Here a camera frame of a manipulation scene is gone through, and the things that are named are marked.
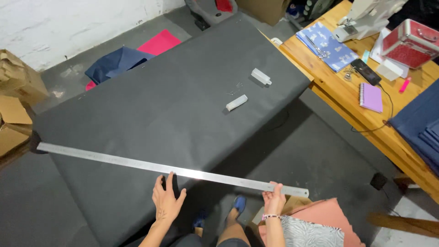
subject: smartphone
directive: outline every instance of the smartphone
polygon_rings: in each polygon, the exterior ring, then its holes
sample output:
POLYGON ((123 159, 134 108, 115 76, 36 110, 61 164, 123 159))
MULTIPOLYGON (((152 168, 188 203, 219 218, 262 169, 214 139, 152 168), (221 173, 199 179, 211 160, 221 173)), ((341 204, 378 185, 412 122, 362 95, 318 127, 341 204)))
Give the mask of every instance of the smartphone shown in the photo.
POLYGON ((351 62, 351 66, 372 86, 375 86, 381 81, 381 77, 375 73, 367 64, 361 59, 355 59, 351 62))

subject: beaded bracelet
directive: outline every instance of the beaded bracelet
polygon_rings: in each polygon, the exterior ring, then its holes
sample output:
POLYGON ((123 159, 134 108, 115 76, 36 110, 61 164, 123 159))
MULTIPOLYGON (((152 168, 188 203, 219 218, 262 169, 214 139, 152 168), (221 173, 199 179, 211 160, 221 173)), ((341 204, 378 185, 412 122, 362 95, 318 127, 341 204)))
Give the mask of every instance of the beaded bracelet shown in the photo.
POLYGON ((277 217, 277 218, 281 218, 281 216, 280 215, 277 215, 277 214, 263 214, 262 215, 262 221, 265 221, 267 218, 270 218, 270 217, 277 217))

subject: zebra print fabric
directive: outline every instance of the zebra print fabric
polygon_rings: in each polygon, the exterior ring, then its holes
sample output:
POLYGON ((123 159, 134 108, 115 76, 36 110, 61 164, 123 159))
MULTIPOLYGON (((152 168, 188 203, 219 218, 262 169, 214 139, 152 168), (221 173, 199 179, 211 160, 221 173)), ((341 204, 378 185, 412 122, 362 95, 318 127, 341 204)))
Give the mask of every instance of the zebra print fabric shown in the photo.
POLYGON ((343 247, 340 228, 306 222, 291 216, 281 217, 286 247, 343 247))

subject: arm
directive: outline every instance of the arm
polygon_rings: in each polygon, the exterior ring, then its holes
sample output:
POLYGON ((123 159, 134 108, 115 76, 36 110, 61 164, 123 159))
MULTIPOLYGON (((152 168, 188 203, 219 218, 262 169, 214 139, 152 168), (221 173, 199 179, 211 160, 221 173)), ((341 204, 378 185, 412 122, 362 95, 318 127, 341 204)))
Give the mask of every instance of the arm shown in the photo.
MULTIPOLYGON (((285 195, 281 194, 282 184, 276 184, 274 192, 264 191, 264 214, 280 215, 285 205, 285 195)), ((267 227, 267 247, 285 247, 284 230, 282 229, 281 219, 270 217, 265 220, 267 227)))
POLYGON ((162 175, 155 180, 152 194, 152 201, 155 204, 155 222, 139 247, 159 247, 172 222, 180 213, 184 198, 186 198, 186 189, 181 190, 180 197, 175 199, 172 189, 173 176, 174 173, 171 172, 166 180, 166 190, 162 187, 162 175))

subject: blue sneaker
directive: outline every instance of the blue sneaker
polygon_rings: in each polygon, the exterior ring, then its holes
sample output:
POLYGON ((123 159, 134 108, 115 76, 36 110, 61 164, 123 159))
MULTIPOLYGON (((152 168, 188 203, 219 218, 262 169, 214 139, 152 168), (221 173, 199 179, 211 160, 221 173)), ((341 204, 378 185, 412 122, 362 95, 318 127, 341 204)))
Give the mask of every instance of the blue sneaker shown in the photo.
POLYGON ((194 219, 194 222, 192 223, 192 228, 200 227, 204 228, 204 221, 207 218, 207 213, 204 209, 201 209, 198 212, 197 217, 194 219))
POLYGON ((245 198, 245 196, 237 196, 235 198, 235 200, 233 201, 232 208, 236 208, 236 210, 238 210, 238 216, 236 218, 238 218, 242 214, 242 212, 244 212, 246 203, 247 203, 247 198, 245 198))

